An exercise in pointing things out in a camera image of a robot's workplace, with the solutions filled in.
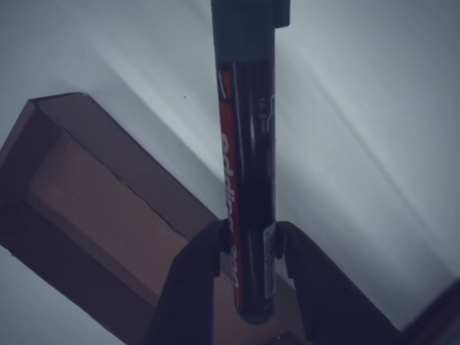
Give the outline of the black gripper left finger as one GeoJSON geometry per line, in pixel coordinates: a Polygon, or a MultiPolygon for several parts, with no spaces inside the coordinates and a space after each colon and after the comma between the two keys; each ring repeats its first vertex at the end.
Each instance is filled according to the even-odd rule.
{"type": "Polygon", "coordinates": [[[144,344],[212,344],[213,280],[229,251],[228,221],[217,220],[175,256],[144,344]]]}

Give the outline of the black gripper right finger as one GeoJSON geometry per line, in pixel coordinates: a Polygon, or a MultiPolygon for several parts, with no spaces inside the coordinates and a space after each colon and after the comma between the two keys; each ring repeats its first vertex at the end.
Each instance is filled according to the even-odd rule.
{"type": "Polygon", "coordinates": [[[405,344],[403,333],[303,231],[276,224],[294,281],[305,337],[313,344],[405,344]]]}

